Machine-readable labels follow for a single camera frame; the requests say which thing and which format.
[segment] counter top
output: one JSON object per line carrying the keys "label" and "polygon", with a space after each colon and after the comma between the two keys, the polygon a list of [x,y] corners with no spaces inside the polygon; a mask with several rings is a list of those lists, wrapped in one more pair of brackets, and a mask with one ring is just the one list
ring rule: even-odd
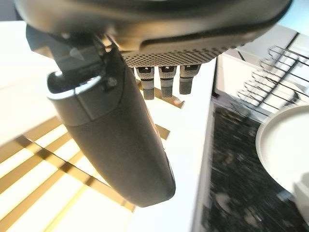
{"label": "counter top", "polygon": [[291,193],[263,168],[255,150],[259,123],[218,108],[214,116],[209,232],[308,232]]}

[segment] dish rack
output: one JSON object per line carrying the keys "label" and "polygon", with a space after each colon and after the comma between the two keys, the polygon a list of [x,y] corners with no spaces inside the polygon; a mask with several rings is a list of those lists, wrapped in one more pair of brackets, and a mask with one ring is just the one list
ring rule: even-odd
{"label": "dish rack", "polygon": [[265,118],[291,104],[309,104],[309,57],[278,46],[268,53],[270,58],[260,61],[261,69],[237,92],[236,101],[245,113],[232,104],[244,117]]}

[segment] white counter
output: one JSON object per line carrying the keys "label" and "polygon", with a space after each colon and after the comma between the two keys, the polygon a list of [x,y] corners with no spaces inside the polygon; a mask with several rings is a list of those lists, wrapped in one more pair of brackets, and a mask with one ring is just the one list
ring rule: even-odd
{"label": "white counter", "polygon": [[[43,121],[55,111],[43,90],[44,77],[57,66],[32,53],[24,22],[0,23],[0,144]],[[179,68],[173,94],[185,100],[182,109],[164,101],[146,101],[154,122],[170,131],[164,142],[171,163],[176,193],[169,201],[136,208],[130,232],[188,232],[191,230],[211,99],[215,60],[203,64],[193,80],[191,95],[179,95]],[[156,70],[155,84],[160,85]]]}

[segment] wall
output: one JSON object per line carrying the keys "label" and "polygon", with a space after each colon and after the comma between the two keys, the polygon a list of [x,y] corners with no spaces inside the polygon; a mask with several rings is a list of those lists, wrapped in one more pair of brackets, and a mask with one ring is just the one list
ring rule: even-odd
{"label": "wall", "polygon": [[309,0],[294,0],[279,24],[309,36]]}

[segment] granite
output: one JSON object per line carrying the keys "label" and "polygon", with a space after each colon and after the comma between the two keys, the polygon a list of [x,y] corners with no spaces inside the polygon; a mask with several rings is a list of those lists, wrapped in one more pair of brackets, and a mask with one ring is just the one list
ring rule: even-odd
{"label": "granite", "polygon": [[293,196],[257,156],[259,126],[227,109],[215,110],[210,204],[203,217],[208,232],[309,232]]}

